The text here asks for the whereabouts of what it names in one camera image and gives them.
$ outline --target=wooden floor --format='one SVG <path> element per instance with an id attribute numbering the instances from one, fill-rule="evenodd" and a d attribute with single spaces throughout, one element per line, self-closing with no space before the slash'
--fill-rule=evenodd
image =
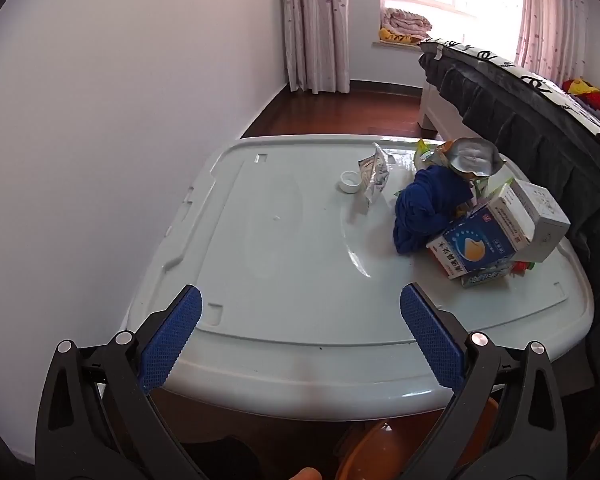
<path id="1" fill-rule="evenodd" d="M 362 134 L 432 139 L 436 135 L 418 125 L 418 97 L 369 91 L 318 95 L 298 91 L 279 97 L 277 109 L 265 110 L 246 137 Z"/>

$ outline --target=baseboard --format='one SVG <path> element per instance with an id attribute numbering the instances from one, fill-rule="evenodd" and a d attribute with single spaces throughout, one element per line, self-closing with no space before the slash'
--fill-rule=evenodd
<path id="1" fill-rule="evenodd" d="M 280 92 L 278 92 L 269 104 L 267 104 L 258 116 L 253 120 L 253 123 L 244 131 L 242 138 L 247 137 L 259 137 L 263 132 L 267 132 L 273 121 L 278 116 L 278 113 L 282 109 L 283 105 L 289 101 L 292 97 L 291 90 L 289 89 L 289 83 L 284 85 Z"/>
<path id="2" fill-rule="evenodd" d="M 422 88 L 417 86 L 398 85 L 396 83 L 381 83 L 378 81 L 351 81 L 351 91 L 355 92 L 380 92 L 383 94 L 407 95 L 409 97 L 421 97 Z"/>

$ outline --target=white table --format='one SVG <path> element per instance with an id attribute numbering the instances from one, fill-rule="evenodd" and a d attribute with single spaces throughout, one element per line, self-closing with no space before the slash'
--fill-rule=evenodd
<path id="1" fill-rule="evenodd" d="M 366 211 L 359 195 L 336 183 L 373 142 L 392 156 L 392 174 Z M 566 239 L 526 276 L 467 290 L 427 251 L 395 252 L 393 192 L 412 178 L 413 150 L 414 139 L 396 137 L 263 137 L 208 160 L 128 318 L 136 330 L 185 284 L 202 292 L 202 318 L 166 388 L 288 418 L 362 420 L 441 408 L 451 391 L 438 385 L 400 316 L 400 290 L 410 282 L 496 344 L 539 340 L 555 359 L 580 341 L 593 299 Z M 523 178 L 507 162 L 490 186 L 512 174 Z"/>

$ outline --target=snack wrapper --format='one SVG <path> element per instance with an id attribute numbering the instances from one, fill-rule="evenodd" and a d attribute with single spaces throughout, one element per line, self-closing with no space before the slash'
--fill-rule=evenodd
<path id="1" fill-rule="evenodd" d="M 389 178 L 389 157 L 376 142 L 375 153 L 358 161 L 361 189 L 367 204 L 371 204 L 382 192 Z"/>

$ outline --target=water drop logo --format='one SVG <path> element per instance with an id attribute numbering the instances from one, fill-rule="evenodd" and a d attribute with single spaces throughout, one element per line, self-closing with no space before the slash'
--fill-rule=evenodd
<path id="1" fill-rule="evenodd" d="M 456 251 L 469 262 L 479 262 L 486 254 L 486 247 L 482 236 L 474 231 L 463 230 L 455 233 L 452 241 Z"/>

